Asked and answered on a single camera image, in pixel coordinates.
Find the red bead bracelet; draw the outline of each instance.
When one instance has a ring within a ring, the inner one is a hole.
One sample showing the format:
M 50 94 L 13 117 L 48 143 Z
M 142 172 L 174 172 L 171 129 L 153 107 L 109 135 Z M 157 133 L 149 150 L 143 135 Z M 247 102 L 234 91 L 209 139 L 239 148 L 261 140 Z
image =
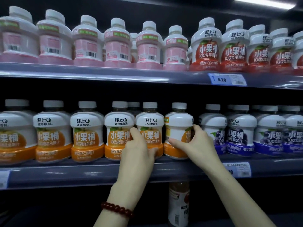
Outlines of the red bead bracelet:
M 133 218 L 134 217 L 134 213 L 131 210 L 125 209 L 124 207 L 120 207 L 120 206 L 115 205 L 113 203 L 102 202 L 101 203 L 101 208 L 106 209 L 106 210 L 110 210 L 110 211 L 114 211 L 114 212 L 119 213 L 121 215 L 125 215 L 128 218 Z

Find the ceiling light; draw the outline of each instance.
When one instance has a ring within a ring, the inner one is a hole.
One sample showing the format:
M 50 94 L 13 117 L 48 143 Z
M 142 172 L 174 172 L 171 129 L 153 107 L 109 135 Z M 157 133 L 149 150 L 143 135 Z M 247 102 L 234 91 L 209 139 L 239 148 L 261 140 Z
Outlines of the ceiling light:
M 295 4 L 289 4 L 289 3 L 278 2 L 278 1 L 270 1 L 270 0 L 235 0 L 235 1 L 248 2 L 248 3 L 252 3 L 252 4 L 257 4 L 257 5 L 265 5 L 265 6 L 286 9 L 286 10 L 290 10 L 296 6 Z

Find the white bottle cap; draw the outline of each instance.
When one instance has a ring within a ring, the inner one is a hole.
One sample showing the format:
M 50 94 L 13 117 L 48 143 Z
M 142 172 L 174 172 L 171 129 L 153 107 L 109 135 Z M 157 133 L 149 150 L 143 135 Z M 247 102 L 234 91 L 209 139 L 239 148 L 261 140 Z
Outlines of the white bottle cap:
M 278 111 L 278 106 L 263 105 L 261 111 Z
M 96 108 L 97 107 L 96 101 L 79 101 L 78 105 L 79 105 L 79 108 Z
M 146 21 L 146 22 L 143 23 L 142 30 L 145 30 L 146 28 L 152 28 L 155 31 L 157 31 L 157 25 L 156 25 L 156 23 L 154 23 L 151 20 L 148 20 L 148 21 Z
M 127 102 L 129 107 L 140 107 L 140 102 Z
M 249 110 L 249 105 L 234 105 L 233 110 L 235 111 L 248 111 Z
M 205 107 L 206 110 L 220 110 L 220 104 L 207 104 Z
M 65 17 L 63 16 L 63 14 L 59 13 L 58 11 L 52 10 L 52 9 L 46 10 L 45 19 L 47 19 L 47 20 L 56 19 L 56 21 L 65 25 Z
M 237 27 L 237 26 L 243 28 L 243 21 L 241 19 L 236 19 L 228 22 L 226 25 L 226 31 L 228 31 L 228 29 L 232 27 Z
M 112 107 L 125 107 L 127 108 L 126 101 L 113 101 Z
M 29 103 L 27 99 L 6 99 L 6 107 L 28 107 Z
M 182 27 L 179 25 L 173 25 L 169 28 L 169 34 L 172 32 L 179 32 L 182 35 Z
M 125 21 L 123 21 L 121 18 L 113 18 L 111 20 L 111 27 L 113 27 L 114 25 L 122 26 L 122 28 L 125 29 Z
M 81 16 L 81 24 L 89 23 L 90 25 L 97 27 L 97 21 L 95 18 L 89 16 L 89 15 L 82 15 Z
M 172 103 L 174 109 L 186 109 L 186 103 Z
M 203 28 L 204 25 L 209 25 L 210 27 L 214 27 L 214 18 L 212 18 L 212 17 L 207 17 L 207 18 L 202 19 L 202 20 L 199 22 L 199 27 L 198 27 L 198 29 Z
M 295 33 L 293 36 L 294 40 L 298 41 L 301 40 L 303 38 L 303 31 L 297 32 Z
M 137 36 L 138 36 L 137 33 L 131 33 L 131 38 L 132 38 L 133 40 L 136 40 Z
M 283 111 L 300 111 L 300 106 L 282 106 Z
M 274 31 L 272 31 L 269 34 L 271 37 L 287 37 L 288 35 L 288 28 L 281 28 L 281 29 L 276 29 Z
M 158 103 L 156 103 L 156 102 L 143 102 L 143 108 L 158 108 Z
M 254 110 L 260 110 L 261 105 L 252 105 L 252 109 Z
M 189 48 L 188 48 L 188 50 L 187 50 L 187 55 L 188 55 L 189 53 L 192 53 L 192 48 L 191 48 L 191 46 L 189 46 Z
M 33 22 L 31 13 L 29 11 L 27 11 L 25 9 L 22 9 L 20 7 L 17 7 L 17 6 L 10 6 L 9 7 L 9 15 L 11 17 L 19 15 L 19 16 L 22 16 L 22 17 L 26 18 L 26 20 L 28 20 L 30 23 Z
M 255 34 L 263 34 L 263 33 L 265 33 L 265 25 L 258 24 L 258 25 L 252 26 L 248 30 L 248 32 L 249 32 L 250 36 L 255 35 Z
M 44 100 L 43 107 L 63 107 L 64 103 L 62 100 Z

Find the hand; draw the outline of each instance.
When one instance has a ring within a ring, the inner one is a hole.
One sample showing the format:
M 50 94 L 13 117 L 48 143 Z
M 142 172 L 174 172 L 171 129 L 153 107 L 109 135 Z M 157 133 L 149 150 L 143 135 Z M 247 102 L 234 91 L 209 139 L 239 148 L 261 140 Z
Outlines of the hand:
M 176 139 L 169 138 L 170 144 L 175 148 L 183 150 L 188 157 L 206 171 L 217 164 L 221 164 L 218 154 L 214 148 L 214 142 L 211 137 L 203 131 L 200 126 L 194 125 L 195 136 L 189 143 L 184 143 Z
M 108 202 L 133 210 L 144 191 L 154 167 L 158 148 L 147 149 L 147 144 L 136 128 L 130 129 L 128 141 L 121 154 L 117 182 L 112 186 Z

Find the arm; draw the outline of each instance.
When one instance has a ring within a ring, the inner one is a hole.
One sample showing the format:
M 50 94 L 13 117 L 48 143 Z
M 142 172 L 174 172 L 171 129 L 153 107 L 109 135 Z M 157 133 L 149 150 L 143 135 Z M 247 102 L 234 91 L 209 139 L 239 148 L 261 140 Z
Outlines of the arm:
M 255 201 L 221 163 L 208 137 L 198 125 L 190 143 L 169 139 L 176 148 L 182 149 L 199 166 L 213 183 L 226 211 L 236 227 L 275 227 Z
M 128 141 L 122 151 L 118 179 L 107 202 L 134 210 L 152 173 L 157 148 L 148 151 L 144 138 L 136 128 L 131 128 L 130 133 L 134 140 Z M 103 209 L 94 227 L 124 227 L 128 221 L 124 215 Z

